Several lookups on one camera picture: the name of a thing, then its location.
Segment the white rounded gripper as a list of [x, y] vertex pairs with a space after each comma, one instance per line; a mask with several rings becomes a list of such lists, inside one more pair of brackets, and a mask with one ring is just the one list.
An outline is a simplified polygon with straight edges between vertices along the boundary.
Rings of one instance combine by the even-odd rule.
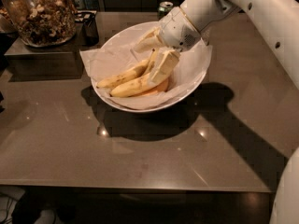
[[186, 18], [180, 7], [172, 8], [159, 20], [160, 27], [147, 31], [134, 45], [133, 50], [141, 53], [158, 49], [166, 44], [170, 48], [158, 53], [154, 67], [149, 73], [149, 83], [160, 84], [166, 80], [179, 62], [179, 51], [190, 50], [200, 39], [200, 33]]

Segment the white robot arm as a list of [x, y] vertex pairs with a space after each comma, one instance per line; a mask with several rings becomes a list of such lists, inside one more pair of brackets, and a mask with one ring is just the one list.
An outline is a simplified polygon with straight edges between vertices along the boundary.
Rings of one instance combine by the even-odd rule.
[[[243, 10], [299, 88], [299, 6], [294, 0], [185, 0], [160, 21], [160, 31], [147, 32], [136, 51], [169, 47], [191, 49], [214, 22]], [[299, 148], [286, 162], [273, 203], [270, 224], [299, 224]]]

